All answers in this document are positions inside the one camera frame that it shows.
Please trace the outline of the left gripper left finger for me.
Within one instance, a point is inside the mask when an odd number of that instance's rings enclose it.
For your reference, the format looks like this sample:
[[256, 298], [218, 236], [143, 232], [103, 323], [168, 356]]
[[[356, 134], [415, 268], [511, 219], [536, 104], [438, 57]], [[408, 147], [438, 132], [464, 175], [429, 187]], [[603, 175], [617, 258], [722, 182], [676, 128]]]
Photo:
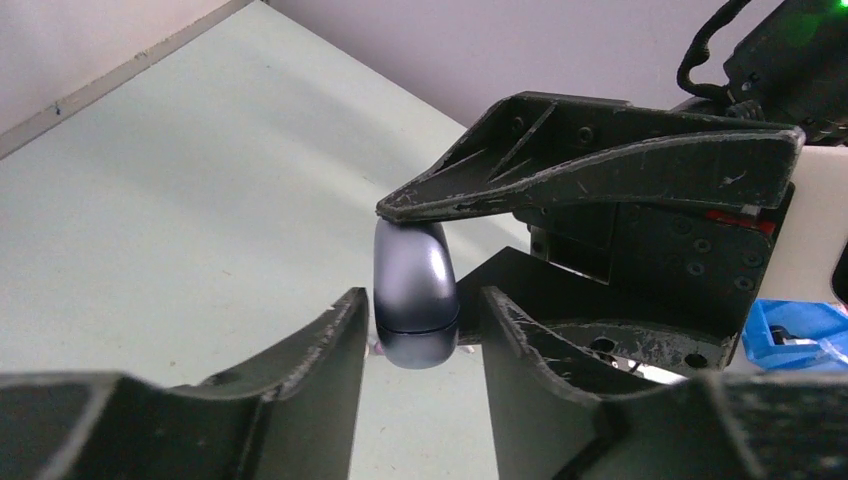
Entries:
[[120, 372], [1, 378], [5, 479], [344, 479], [369, 302], [343, 294], [316, 320], [197, 385]]

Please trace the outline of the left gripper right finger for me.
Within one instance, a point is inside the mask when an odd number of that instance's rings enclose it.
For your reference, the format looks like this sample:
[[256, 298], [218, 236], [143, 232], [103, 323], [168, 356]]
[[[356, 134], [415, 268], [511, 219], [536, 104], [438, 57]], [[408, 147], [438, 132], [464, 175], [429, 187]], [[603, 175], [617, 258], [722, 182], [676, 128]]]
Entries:
[[482, 291], [482, 350], [503, 479], [843, 479], [847, 378], [622, 370]]

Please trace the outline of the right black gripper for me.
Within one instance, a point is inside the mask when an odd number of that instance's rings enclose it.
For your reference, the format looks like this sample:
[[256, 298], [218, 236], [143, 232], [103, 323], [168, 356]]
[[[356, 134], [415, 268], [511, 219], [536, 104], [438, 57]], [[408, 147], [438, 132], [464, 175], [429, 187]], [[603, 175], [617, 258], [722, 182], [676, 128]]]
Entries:
[[443, 222], [517, 211], [533, 255], [593, 279], [506, 247], [458, 283], [461, 342], [502, 342], [571, 385], [623, 382], [609, 356], [692, 376], [732, 358], [804, 142], [792, 125], [522, 92], [376, 212]]

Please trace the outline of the purple earbud charging case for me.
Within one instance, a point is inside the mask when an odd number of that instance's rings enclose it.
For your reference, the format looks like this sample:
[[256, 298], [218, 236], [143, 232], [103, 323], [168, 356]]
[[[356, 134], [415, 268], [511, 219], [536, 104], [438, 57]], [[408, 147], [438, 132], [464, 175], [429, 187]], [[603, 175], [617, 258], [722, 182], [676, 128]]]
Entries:
[[458, 344], [460, 302], [442, 226], [377, 221], [374, 319], [384, 355], [421, 370], [450, 358]]

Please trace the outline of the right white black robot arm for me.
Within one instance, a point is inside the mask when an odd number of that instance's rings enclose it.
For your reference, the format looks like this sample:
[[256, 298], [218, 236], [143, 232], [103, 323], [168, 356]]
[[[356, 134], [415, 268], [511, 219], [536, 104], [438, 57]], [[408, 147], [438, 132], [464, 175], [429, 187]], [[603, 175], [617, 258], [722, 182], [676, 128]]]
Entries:
[[374, 304], [396, 366], [486, 330], [495, 288], [576, 347], [691, 375], [726, 367], [758, 296], [833, 300], [847, 218], [847, 10], [785, 1], [696, 84], [723, 5], [677, 72], [673, 110], [525, 91], [377, 204]]

